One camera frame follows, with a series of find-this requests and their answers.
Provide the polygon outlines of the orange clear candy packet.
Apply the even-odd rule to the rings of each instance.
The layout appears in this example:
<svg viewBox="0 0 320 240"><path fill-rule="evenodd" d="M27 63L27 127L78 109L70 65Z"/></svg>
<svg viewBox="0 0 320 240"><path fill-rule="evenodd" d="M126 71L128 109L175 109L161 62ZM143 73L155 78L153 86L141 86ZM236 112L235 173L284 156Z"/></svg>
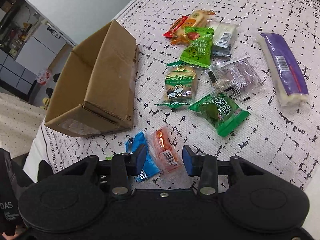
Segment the orange clear candy packet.
<svg viewBox="0 0 320 240"><path fill-rule="evenodd" d="M170 144L167 127L161 127L152 133L151 146L156 164L164 174L169 174L183 166L181 158Z"/></svg>

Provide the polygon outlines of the light green snack packet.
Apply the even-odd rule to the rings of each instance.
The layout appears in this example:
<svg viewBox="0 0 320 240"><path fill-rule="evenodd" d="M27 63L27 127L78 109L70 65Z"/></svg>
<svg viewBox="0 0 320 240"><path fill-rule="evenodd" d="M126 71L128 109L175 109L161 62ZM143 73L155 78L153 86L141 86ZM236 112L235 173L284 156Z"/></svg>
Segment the light green snack packet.
<svg viewBox="0 0 320 240"><path fill-rule="evenodd" d="M207 27L186 27L185 34L190 42L180 56L188 64L208 68L211 64L214 29Z"/></svg>

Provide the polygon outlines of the dark green snack packet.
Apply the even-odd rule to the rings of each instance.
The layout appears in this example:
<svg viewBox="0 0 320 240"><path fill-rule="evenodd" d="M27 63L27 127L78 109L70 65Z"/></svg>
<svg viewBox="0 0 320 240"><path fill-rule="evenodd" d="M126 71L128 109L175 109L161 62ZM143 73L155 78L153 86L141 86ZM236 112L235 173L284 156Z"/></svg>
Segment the dark green snack packet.
<svg viewBox="0 0 320 240"><path fill-rule="evenodd" d="M248 111L243 110L223 93L208 94L189 106L188 110L194 111L205 118L221 137L228 136L249 116Z"/></svg>

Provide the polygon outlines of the brown cardboard box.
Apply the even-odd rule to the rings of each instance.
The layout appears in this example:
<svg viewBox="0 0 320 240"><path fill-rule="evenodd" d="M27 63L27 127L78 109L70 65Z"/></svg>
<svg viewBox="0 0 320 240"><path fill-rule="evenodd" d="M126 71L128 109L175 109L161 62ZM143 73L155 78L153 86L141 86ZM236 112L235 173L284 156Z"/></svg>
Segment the brown cardboard box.
<svg viewBox="0 0 320 240"><path fill-rule="evenodd" d="M71 137L133 126L136 39L112 20L74 47L54 88L44 125Z"/></svg>

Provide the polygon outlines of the green cow biscuit packet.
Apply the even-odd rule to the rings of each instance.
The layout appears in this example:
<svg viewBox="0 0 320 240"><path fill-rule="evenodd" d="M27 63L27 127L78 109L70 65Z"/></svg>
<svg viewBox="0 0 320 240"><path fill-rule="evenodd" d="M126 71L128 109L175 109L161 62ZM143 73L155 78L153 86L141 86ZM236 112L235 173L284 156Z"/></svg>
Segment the green cow biscuit packet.
<svg viewBox="0 0 320 240"><path fill-rule="evenodd" d="M184 61L167 64L164 92L157 106L177 109L195 102L201 68Z"/></svg>

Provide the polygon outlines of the clear purple snack packet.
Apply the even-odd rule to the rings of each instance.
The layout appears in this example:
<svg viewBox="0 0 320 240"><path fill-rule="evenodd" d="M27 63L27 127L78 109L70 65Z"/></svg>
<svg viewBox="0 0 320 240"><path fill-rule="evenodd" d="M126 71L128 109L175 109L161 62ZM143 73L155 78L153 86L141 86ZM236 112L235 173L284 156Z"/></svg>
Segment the clear purple snack packet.
<svg viewBox="0 0 320 240"><path fill-rule="evenodd" d="M212 94L224 93L232 100L246 101L262 89L263 81L251 65L250 56L216 61L207 70Z"/></svg>

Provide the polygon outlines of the long purple white snack bar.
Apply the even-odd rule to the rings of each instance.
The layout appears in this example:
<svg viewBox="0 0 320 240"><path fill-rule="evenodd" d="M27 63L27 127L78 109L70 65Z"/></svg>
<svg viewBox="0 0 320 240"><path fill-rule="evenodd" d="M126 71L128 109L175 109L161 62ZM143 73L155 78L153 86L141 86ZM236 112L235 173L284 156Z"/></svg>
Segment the long purple white snack bar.
<svg viewBox="0 0 320 240"><path fill-rule="evenodd" d="M258 42L269 67L281 107L298 106L307 102L308 87L299 64L282 35L259 33Z"/></svg>

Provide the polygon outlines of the white cake black packet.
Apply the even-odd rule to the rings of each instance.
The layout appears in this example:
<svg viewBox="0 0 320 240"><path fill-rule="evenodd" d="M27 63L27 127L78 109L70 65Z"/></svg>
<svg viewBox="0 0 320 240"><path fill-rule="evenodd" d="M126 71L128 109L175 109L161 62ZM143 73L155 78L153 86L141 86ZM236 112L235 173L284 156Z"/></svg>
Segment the white cake black packet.
<svg viewBox="0 0 320 240"><path fill-rule="evenodd" d="M225 22L210 21L208 27L214 30L212 55L231 57L231 50L238 35L238 25Z"/></svg>

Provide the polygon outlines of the red candy bar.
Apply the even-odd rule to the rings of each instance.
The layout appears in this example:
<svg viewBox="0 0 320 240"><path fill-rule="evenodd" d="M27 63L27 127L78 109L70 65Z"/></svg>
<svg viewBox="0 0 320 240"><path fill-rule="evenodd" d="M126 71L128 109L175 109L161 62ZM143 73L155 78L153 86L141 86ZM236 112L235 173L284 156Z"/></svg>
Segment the red candy bar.
<svg viewBox="0 0 320 240"><path fill-rule="evenodd" d="M177 29L187 20L188 16L182 16L177 19L169 28L169 30L163 34L165 38L172 38Z"/></svg>

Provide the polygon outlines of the orange yellow biscuit packet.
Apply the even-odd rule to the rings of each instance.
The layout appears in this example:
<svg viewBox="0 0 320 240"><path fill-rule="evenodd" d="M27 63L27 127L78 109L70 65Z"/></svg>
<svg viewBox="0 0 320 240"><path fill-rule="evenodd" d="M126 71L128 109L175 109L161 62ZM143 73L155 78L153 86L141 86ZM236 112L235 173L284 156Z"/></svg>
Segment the orange yellow biscuit packet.
<svg viewBox="0 0 320 240"><path fill-rule="evenodd" d="M188 44L189 38L186 33L186 27L205 27L210 19L216 15L210 10L195 10L173 33L170 43L178 45L180 43Z"/></svg>

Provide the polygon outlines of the grey cabinet drawers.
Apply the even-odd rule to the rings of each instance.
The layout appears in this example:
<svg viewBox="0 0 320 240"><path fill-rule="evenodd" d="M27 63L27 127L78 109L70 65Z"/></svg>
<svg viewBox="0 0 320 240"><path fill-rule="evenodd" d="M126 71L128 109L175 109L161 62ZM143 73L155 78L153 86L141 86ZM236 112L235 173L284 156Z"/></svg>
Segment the grey cabinet drawers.
<svg viewBox="0 0 320 240"><path fill-rule="evenodd" d="M27 29L21 29L11 22L1 30L1 87L28 101L37 74L72 43L47 20L25 26Z"/></svg>

